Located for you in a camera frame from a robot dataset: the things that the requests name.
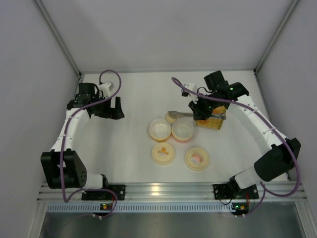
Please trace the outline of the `metal tongs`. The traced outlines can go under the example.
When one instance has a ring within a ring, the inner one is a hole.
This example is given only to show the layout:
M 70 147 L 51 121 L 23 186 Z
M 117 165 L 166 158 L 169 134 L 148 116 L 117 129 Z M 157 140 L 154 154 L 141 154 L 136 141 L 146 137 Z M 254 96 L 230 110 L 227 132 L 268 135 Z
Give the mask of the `metal tongs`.
M 177 119 L 179 119 L 179 118 L 194 118 L 194 114 L 193 113 L 182 113 L 182 112 L 177 112 L 177 111 L 168 111 L 168 113 L 172 117 L 175 117 Z M 225 113 L 212 114 L 209 118 L 210 119 L 222 119 L 222 120 L 225 120 L 226 119 L 226 114 Z

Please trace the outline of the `white round bun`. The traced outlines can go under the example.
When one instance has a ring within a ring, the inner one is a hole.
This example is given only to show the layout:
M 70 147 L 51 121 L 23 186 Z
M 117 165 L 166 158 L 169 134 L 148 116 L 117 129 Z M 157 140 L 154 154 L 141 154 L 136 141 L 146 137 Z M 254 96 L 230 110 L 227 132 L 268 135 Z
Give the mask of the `white round bun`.
M 177 118 L 172 117 L 169 113 L 166 113 L 166 114 L 165 114 L 165 120 L 166 120 L 168 123 L 175 123 L 175 122 L 177 121 Z

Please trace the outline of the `cream lid pink knob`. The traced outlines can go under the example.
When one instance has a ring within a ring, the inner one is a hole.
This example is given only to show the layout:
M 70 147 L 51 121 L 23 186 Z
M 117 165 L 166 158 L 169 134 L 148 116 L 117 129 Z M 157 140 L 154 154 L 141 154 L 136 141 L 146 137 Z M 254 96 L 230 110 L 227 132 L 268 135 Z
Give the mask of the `cream lid pink knob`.
M 206 150 L 194 147 L 186 152 L 185 163 L 193 171 L 202 171 L 209 165 L 210 156 Z

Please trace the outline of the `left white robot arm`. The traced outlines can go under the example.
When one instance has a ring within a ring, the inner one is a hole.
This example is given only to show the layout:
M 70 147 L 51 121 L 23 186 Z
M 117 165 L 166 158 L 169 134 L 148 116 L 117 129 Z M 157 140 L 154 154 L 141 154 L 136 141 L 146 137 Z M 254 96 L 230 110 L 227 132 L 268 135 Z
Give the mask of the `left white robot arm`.
M 124 118 L 120 97 L 115 98 L 115 106 L 111 107 L 113 88 L 112 82 L 79 84 L 79 92 L 66 106 L 66 119 L 55 144 L 41 155 L 49 188 L 107 188 L 106 176 L 89 173 L 76 149 L 91 116 Z

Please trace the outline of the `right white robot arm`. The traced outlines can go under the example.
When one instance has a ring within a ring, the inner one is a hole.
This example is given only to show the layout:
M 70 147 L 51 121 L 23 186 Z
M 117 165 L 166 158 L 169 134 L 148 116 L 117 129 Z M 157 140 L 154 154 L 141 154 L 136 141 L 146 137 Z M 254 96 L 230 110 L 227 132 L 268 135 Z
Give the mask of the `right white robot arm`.
M 195 85 L 186 84 L 192 100 L 189 107 L 195 122 L 206 122 L 225 107 L 242 124 L 259 147 L 261 157 L 249 168 L 232 176 L 230 189 L 238 193 L 259 182 L 269 182 L 297 168 L 301 144 L 297 138 L 289 139 L 279 132 L 263 115 L 240 82 L 229 84 L 220 70 L 204 77 L 207 94 L 199 96 Z

